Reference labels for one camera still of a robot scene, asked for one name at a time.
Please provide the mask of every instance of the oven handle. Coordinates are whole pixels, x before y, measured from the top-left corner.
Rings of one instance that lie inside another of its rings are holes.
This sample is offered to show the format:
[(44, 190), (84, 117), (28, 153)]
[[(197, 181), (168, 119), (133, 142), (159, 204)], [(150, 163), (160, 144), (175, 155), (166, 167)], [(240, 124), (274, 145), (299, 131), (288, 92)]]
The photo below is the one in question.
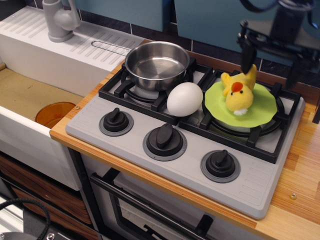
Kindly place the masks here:
[(122, 199), (129, 203), (130, 205), (134, 206), (138, 210), (149, 214), (150, 216), (153, 216), (154, 218), (160, 220), (161, 222), (168, 224), (169, 226), (175, 228), (176, 230), (180, 231), (184, 235), (195, 239), (195, 240), (209, 240), (205, 237), (207, 234), (207, 231), (210, 228), (210, 225), (213, 222), (213, 219), (207, 215), (206, 216), (206, 224), (203, 226), (204, 230), (200, 230), (202, 226), (200, 224), (197, 226), (196, 232), (193, 232), (191, 229), (189, 229), (186, 226), (181, 225), (179, 222), (177, 222), (175, 219), (171, 218), (170, 216), (158, 211), (157, 209), (153, 208), (149, 204), (143, 202), (136, 196), (124, 191), (120, 187), (113, 184), (113, 180), (117, 177), (117, 175), (120, 172), (114, 168), (111, 168), (103, 177), (97, 175), (96, 173), (93, 173), (90, 176), (90, 181), (97, 186), (103, 188), (104, 190), (108, 191), (110, 194), (116, 196), (119, 199)]

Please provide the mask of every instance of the plush chick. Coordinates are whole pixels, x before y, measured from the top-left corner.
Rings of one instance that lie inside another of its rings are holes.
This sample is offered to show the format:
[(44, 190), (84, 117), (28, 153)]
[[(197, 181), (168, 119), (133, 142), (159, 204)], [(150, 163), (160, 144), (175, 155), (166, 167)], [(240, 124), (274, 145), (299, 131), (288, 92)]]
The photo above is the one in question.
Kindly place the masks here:
[(223, 96), (226, 97), (226, 107), (237, 116), (247, 113), (254, 102), (253, 89), (256, 84), (257, 67), (252, 65), (247, 74), (240, 73), (230, 76), (228, 73), (221, 75), (224, 86)]

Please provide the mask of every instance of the wooden drawer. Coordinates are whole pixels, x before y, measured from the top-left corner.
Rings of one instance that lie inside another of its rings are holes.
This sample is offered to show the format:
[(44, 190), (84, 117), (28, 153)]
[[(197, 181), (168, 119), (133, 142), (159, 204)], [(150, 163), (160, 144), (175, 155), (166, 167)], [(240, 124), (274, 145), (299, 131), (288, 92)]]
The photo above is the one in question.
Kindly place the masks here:
[[(78, 235), (80, 235), (83, 238), (86, 238), (88, 240), (99, 240), (99, 237), (97, 235), (97, 233), (81, 224), (80, 222), (74, 220), (73, 218), (67, 216), (66, 214), (60, 212), (59, 210), (55, 209), (54, 207), (50, 206), (49, 204), (43, 202), (43, 201), (39, 201), (38, 199), (30, 196), (28, 193), (21, 191), (15, 187), (12, 187), (12, 190), (15, 192), (15, 194), (19, 197), (19, 198), (28, 198), (28, 199), (33, 199), (36, 200), (42, 204), (44, 204), (49, 213), (50, 213), (50, 220), (58, 225), (61, 225), (63, 228), (68, 229), (74, 233), (77, 233)], [(43, 210), (41, 208), (39, 208), (38, 206), (34, 205), (34, 204), (23, 204), (26, 208), (28, 208), (29, 210), (31, 210), (32, 212), (39, 214), (41, 216), (45, 216), (45, 213), (43, 212)]]
[(85, 203), (81, 196), (72, 194), (72, 189), (59, 186), (48, 177), (44, 178), (40, 173), (31, 171), (28, 166), (19, 164), (17, 160), (3, 153), (0, 153), (0, 170), (46, 202), (54, 204), (86, 224), (92, 224)]

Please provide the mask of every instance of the pot rim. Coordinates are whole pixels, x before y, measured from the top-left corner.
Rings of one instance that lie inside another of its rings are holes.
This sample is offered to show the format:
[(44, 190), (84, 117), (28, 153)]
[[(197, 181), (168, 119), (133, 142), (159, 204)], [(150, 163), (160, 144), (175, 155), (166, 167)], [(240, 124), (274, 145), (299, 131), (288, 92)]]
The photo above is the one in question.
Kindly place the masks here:
[[(147, 45), (154, 45), (154, 44), (165, 44), (165, 45), (171, 45), (173, 47), (176, 47), (178, 49), (180, 49), (185, 55), (186, 55), (186, 58), (187, 58), (187, 61), (186, 61), (186, 64), (183, 68), (183, 70), (181, 70), (179, 73), (175, 74), (175, 75), (172, 75), (170, 77), (165, 77), (165, 78), (157, 78), (157, 79), (154, 79), (154, 78), (147, 78), (147, 77), (141, 77), (137, 74), (135, 74), (134, 72), (132, 72), (132, 70), (129, 68), (128, 66), (128, 58), (133, 54), (133, 52), (136, 52), (138, 51), (140, 48), (142, 47), (145, 47)], [(177, 76), (183, 74), (184, 72), (186, 72), (188, 66), (190, 64), (190, 55), (188, 54), (188, 52), (180, 45), (178, 44), (175, 44), (175, 43), (172, 43), (172, 42), (168, 42), (168, 41), (151, 41), (151, 42), (147, 42), (147, 43), (144, 43), (144, 44), (141, 44), (139, 46), (136, 46), (135, 48), (133, 48), (125, 57), (125, 61), (124, 61), (124, 65), (125, 65), (125, 68), (127, 69), (127, 71), (129, 72), (130, 75), (134, 76), (135, 78), (137, 79), (144, 79), (144, 80), (148, 80), (148, 81), (164, 81), (164, 80), (167, 80), (167, 79), (173, 79), (173, 78), (176, 78)]]

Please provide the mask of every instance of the wooden countertop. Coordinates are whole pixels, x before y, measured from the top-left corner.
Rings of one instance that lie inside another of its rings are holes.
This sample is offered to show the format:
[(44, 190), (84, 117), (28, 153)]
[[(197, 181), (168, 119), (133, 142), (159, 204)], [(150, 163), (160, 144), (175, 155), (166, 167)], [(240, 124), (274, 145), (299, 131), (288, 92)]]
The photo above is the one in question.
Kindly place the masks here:
[[(214, 69), (240, 70), (240, 66), (229, 62), (192, 52), (190, 56)], [(320, 89), (301, 83), (293, 89), (302, 94), (306, 106), (267, 215), (256, 220), (66, 133), (67, 123), (120, 68), (121, 65), (114, 69), (50, 130), (54, 140), (265, 239), (320, 239), (320, 125), (312, 122), (319, 104)], [(285, 83), (284, 78), (263, 72), (258, 72), (257, 80), (270, 84)]]

